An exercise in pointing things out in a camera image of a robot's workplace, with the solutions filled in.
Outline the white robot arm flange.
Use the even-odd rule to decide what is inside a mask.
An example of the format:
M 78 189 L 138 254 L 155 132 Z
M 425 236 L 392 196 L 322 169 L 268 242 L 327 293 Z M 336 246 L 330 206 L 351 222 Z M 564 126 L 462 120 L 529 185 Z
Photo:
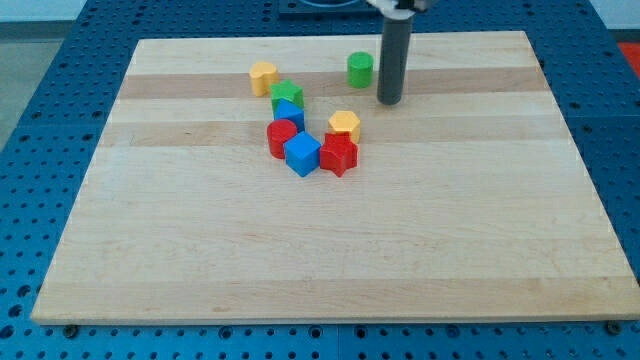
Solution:
M 367 0 L 385 18 L 408 20 L 416 13 L 425 13 L 439 0 Z

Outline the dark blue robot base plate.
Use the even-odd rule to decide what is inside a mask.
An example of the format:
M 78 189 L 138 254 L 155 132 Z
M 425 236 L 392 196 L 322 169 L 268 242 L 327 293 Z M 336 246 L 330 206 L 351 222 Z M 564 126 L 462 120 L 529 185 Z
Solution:
M 377 15 L 365 0 L 276 0 L 281 19 Z

